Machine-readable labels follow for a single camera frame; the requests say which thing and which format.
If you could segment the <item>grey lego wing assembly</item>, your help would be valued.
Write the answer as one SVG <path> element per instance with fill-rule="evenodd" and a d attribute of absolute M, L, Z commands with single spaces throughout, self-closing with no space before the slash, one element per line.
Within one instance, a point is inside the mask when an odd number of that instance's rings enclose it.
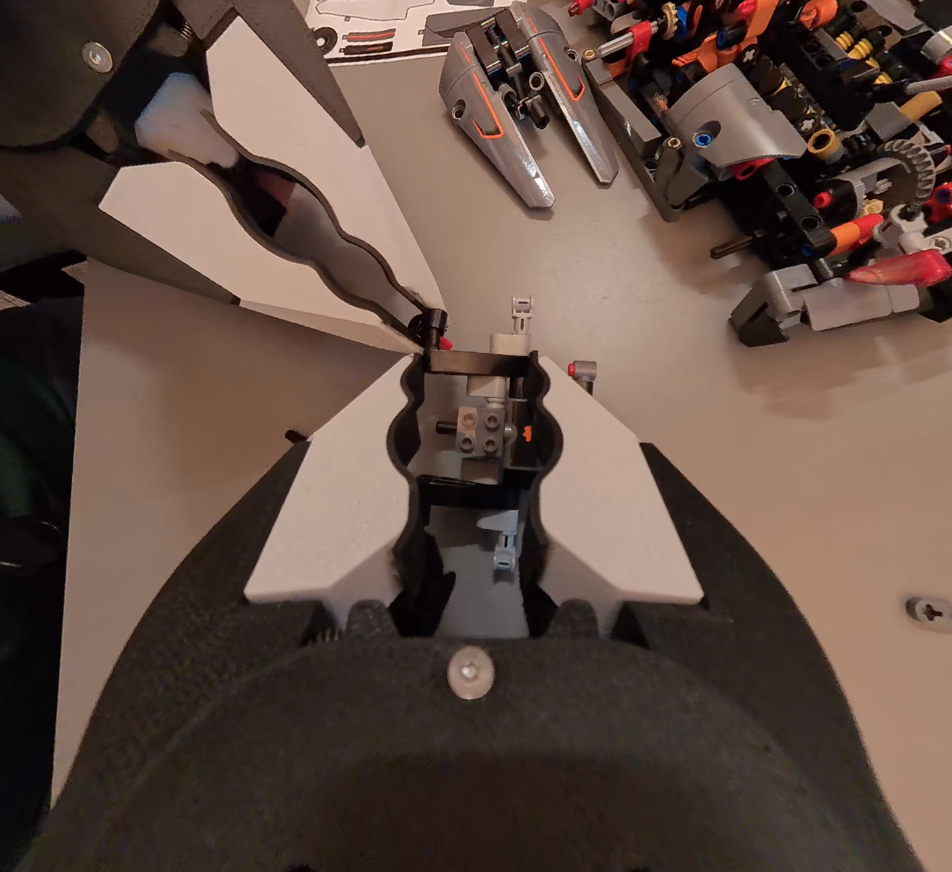
<path fill-rule="evenodd" d="M 618 160 L 591 82 L 560 25 L 524 2 L 494 9 L 455 33 L 439 79 L 440 98 L 461 129 L 532 209 L 554 205 L 521 123 L 547 127 L 552 107 L 573 132 L 599 184 Z"/>

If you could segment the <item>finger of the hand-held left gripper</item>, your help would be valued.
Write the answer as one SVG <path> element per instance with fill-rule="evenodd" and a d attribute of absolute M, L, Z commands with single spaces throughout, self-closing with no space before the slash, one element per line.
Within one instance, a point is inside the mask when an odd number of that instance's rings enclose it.
<path fill-rule="evenodd" d="M 395 318 L 414 315 L 409 296 L 445 308 L 370 146 L 355 145 L 242 19 L 211 46 L 206 64 L 223 132 L 252 160 L 299 181 L 277 247 Z"/>
<path fill-rule="evenodd" d="M 297 189 L 274 236 L 196 165 L 165 162 L 118 172 L 100 211 L 168 252 L 192 271 L 261 315 L 359 342 L 414 354 L 418 345 L 401 330 L 420 304 L 440 307 L 431 275 L 396 279 L 415 299 L 398 293 L 379 263 L 332 233 L 329 214 Z"/>

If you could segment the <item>lego car chassis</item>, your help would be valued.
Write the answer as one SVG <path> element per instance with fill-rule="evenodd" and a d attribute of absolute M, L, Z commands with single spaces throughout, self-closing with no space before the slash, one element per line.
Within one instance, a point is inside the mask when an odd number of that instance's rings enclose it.
<path fill-rule="evenodd" d="M 719 200 L 766 268 L 744 346 L 950 318 L 950 0 L 571 0 L 601 115 L 665 220 Z"/>

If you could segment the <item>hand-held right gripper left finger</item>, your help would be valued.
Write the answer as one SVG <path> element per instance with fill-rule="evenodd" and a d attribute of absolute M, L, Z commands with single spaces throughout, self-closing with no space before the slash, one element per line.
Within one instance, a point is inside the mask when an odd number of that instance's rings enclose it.
<path fill-rule="evenodd" d="M 244 587 L 253 603 L 321 601 L 343 625 L 363 600 L 387 604 L 404 636 L 429 636 L 455 585 L 425 530 L 409 461 L 425 360 L 406 356 L 307 442 Z"/>

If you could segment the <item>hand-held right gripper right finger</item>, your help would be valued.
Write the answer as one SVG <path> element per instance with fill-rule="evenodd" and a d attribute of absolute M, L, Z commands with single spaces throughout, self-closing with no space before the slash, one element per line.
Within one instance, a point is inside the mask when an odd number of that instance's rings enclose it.
<path fill-rule="evenodd" d="M 703 589 L 635 434 L 538 353 L 524 392 L 541 466 L 519 554 L 530 636 L 569 600 L 593 608 L 601 633 L 626 601 L 698 604 Z"/>

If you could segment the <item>black grey lego subassembly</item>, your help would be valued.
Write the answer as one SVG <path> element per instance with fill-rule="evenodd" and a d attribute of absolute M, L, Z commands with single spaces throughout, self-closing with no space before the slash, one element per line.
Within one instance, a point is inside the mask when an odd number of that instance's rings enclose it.
<path fill-rule="evenodd" d="M 511 299 L 513 329 L 491 334 L 489 353 L 459 353 L 432 375 L 466 373 L 466 397 L 453 419 L 437 420 L 437 436 L 451 438 L 459 477 L 423 475 L 425 499 L 477 512 L 477 527 L 494 535 L 494 582 L 517 581 L 519 521 L 524 496 L 543 471 L 550 427 L 543 420 L 539 389 L 530 379 L 533 297 Z"/>

